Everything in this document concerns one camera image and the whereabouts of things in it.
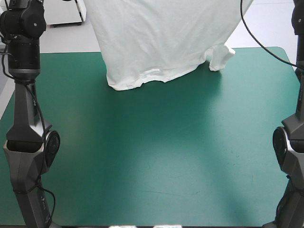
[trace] white cabinet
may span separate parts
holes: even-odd
[[[83,0],[45,0],[45,19],[48,25],[81,23],[86,20]]]

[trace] table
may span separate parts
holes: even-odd
[[[168,83],[117,92],[100,53],[42,54],[41,64],[38,99],[62,140],[43,176],[57,196],[56,223],[261,226],[274,219],[287,179],[272,133],[295,112],[299,87],[290,66],[241,48],[220,72],[205,63]],[[12,121],[11,101],[1,145]],[[22,225],[3,152],[0,173],[0,224]]]

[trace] white object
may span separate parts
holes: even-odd
[[[167,82],[210,55],[211,70],[234,55],[225,42],[240,22],[239,0],[86,0],[115,90]],[[252,0],[244,1],[244,12]]]
[[[182,225],[158,225],[153,228],[182,228]]]
[[[44,17],[48,25],[80,23],[86,20],[83,0],[44,0]]]

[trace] floor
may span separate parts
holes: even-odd
[[[297,38],[291,26],[293,0],[255,0],[247,12],[246,20],[256,37],[266,46],[282,47],[291,62],[295,62]],[[232,48],[257,47],[241,23],[227,44]],[[100,51],[89,15],[82,26],[48,27],[41,38],[42,53],[98,52]],[[14,84],[1,80],[0,118],[11,97]]]

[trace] cloth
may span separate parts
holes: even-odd
[[[244,1],[244,12],[253,0]],[[240,0],[86,0],[115,90],[168,82],[206,61],[221,70],[225,42],[240,22]]]

